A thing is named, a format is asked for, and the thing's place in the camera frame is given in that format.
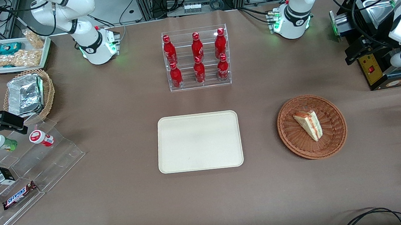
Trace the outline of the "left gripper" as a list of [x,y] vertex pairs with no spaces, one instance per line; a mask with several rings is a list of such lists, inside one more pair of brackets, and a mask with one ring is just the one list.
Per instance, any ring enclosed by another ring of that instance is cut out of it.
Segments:
[[400,49],[401,45],[389,37],[394,17],[384,18],[382,21],[373,20],[371,35],[375,41],[366,38],[358,38],[345,50],[345,62],[348,66],[353,64],[360,57],[367,56],[385,49]]

